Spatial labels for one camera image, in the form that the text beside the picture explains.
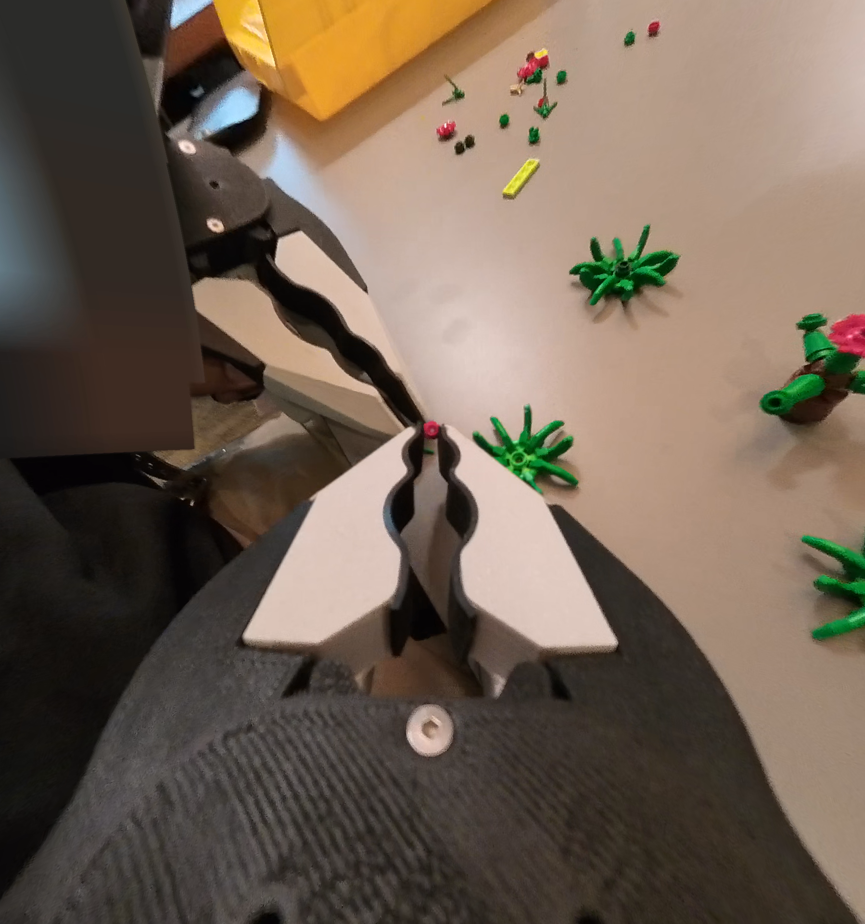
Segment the lime flat toy plate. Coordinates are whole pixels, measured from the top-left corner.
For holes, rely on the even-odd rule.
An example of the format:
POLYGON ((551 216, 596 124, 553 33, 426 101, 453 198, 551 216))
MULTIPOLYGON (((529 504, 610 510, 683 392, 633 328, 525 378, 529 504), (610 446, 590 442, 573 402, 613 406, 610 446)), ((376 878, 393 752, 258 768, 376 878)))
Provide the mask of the lime flat toy plate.
POLYGON ((527 159, 504 186, 501 193, 503 199, 508 201, 515 200, 519 196, 519 193, 523 191, 523 189, 525 189, 527 184, 531 181, 532 177, 535 176, 537 171, 540 169, 540 166, 541 161, 539 159, 527 159))

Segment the person's left hand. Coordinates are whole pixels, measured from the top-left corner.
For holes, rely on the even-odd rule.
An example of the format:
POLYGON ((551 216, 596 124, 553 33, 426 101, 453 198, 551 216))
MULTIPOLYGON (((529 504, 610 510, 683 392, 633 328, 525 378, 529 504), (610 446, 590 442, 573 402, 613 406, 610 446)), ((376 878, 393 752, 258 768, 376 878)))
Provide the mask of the person's left hand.
POLYGON ((209 398, 231 405, 253 401, 264 391, 262 370, 259 367, 238 367, 229 358, 203 353, 203 379, 191 384, 191 398, 209 398))

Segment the person's beige trousers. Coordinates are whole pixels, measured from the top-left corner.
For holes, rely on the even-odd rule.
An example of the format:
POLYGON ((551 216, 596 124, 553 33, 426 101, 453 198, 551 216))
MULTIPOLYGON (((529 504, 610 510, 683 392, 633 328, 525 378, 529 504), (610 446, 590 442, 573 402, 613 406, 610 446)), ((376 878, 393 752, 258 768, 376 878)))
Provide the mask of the person's beige trousers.
POLYGON ((348 468, 336 445, 281 415, 206 462, 207 511, 247 547, 348 468))

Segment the pink toy flower brown base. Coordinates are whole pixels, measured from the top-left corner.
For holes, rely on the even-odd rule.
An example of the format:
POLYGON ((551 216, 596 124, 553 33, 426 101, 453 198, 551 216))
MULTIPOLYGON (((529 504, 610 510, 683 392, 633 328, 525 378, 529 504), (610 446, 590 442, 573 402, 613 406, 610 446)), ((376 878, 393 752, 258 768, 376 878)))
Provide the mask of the pink toy flower brown base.
POLYGON ((823 314, 811 313, 796 328, 803 337, 805 364, 783 387, 765 393, 759 407, 788 423, 816 424, 849 396, 865 396, 865 313, 832 324, 823 314))

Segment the green toy leaf cluster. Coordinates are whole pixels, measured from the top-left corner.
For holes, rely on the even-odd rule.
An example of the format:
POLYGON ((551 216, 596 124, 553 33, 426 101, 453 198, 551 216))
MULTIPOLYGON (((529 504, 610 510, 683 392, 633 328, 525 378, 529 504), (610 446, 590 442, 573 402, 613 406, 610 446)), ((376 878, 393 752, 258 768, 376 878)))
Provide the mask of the green toy leaf cluster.
POLYGON ((510 474, 542 493, 542 482, 562 485, 567 490, 579 487, 578 476, 565 468, 564 458, 574 445, 574 437, 565 431, 565 422, 551 420, 536 427, 531 404, 522 410, 519 433, 512 435, 501 419, 490 418, 492 435, 472 433, 475 445, 510 474))
POLYGON ((600 237, 589 238, 588 258, 567 273, 588 292, 590 306, 608 298, 625 306, 644 289, 667 284, 681 255, 670 248, 648 249, 651 227, 641 227, 632 248, 626 248, 620 237, 613 237, 609 248, 603 247, 600 237))

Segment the yellow plastic bin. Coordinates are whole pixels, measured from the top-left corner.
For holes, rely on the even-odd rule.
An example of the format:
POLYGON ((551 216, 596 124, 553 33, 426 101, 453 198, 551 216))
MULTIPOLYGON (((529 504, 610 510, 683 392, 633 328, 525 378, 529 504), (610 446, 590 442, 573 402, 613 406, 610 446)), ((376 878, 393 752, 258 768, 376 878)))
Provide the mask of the yellow plastic bin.
POLYGON ((487 1, 215 1, 242 66, 319 121, 335 116, 487 1))

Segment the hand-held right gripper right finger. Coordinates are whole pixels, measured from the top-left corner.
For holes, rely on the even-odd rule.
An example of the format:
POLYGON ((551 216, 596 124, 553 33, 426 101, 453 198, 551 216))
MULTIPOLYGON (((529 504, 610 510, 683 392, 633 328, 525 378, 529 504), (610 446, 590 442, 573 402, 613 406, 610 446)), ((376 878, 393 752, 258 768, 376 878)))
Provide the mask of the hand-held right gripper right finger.
POLYGON ((456 427, 439 432, 449 566, 449 637, 485 695, 520 664, 613 653, 618 640, 542 495, 456 427))

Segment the black pouch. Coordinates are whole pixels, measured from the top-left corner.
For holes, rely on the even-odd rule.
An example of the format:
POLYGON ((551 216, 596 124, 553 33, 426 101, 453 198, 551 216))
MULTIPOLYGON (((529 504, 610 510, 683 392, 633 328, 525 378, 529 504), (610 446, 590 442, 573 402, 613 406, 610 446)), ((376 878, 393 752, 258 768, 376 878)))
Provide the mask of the black pouch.
POLYGON ((239 154, 265 134, 271 103, 268 88, 243 71, 201 99, 189 117, 184 136, 193 143, 207 142, 239 154))

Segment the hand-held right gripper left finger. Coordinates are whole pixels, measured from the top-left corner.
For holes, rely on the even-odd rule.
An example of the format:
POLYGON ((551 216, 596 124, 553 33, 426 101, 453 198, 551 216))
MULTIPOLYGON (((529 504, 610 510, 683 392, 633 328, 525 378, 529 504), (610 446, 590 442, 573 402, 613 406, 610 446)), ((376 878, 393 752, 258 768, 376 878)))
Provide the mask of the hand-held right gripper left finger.
POLYGON ((425 629, 425 590, 402 532, 424 457, 406 429, 311 498, 242 633, 254 650, 344 664, 370 690, 378 664, 425 629))

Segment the scattered small toy pieces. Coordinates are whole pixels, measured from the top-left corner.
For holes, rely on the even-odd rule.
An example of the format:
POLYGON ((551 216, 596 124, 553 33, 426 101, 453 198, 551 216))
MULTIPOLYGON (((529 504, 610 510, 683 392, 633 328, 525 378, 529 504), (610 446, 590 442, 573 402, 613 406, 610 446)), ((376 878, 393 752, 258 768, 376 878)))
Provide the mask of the scattered small toy pieces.
MULTIPOLYGON (((660 21, 658 19, 652 20, 647 27, 647 36, 648 38, 655 38, 659 35, 660 31, 660 21)), ((633 46, 635 42, 636 33, 634 30, 629 30, 623 38, 623 46, 628 48, 633 46)), ((510 94, 514 97, 522 96, 527 87, 540 88, 542 95, 535 103, 533 112, 536 117, 542 121, 550 116, 557 105, 557 101, 553 102, 550 99, 550 94, 547 89, 547 77, 549 76, 550 69, 550 55, 546 49, 542 49, 539 52, 528 52, 525 63, 518 69, 516 82, 510 85, 509 88, 510 94)), ((564 68, 557 70, 554 75, 555 84, 557 86, 564 86, 567 82, 567 78, 567 71, 564 68)), ((444 79, 450 87, 450 95, 449 98, 442 101, 442 106, 458 103, 466 97, 462 87, 449 75, 444 75, 444 79)), ((511 119, 508 113, 500 114, 498 117, 499 130, 506 130, 510 125, 510 121, 511 119)), ((473 134, 466 134, 463 138, 458 136, 458 123, 453 119, 440 123, 435 129, 435 134, 437 140, 441 144, 453 141, 453 149, 456 155, 461 155, 471 150, 476 145, 476 139, 473 134)), ((532 147, 541 143, 541 130, 538 125, 531 126, 528 129, 527 143, 532 147)))

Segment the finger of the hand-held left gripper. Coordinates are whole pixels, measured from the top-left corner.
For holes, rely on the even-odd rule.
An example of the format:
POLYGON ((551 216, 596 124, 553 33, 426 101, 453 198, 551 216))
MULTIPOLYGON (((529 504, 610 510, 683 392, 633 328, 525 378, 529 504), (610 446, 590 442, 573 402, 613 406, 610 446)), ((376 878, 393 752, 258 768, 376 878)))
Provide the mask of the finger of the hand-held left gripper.
POLYGON ((192 295, 208 344, 263 366, 264 399, 343 461, 356 464, 407 428, 374 385, 300 337, 257 284, 208 278, 192 295))
POLYGON ((321 330, 403 422, 425 421, 420 396, 367 291, 301 230, 277 238, 274 299, 321 330))

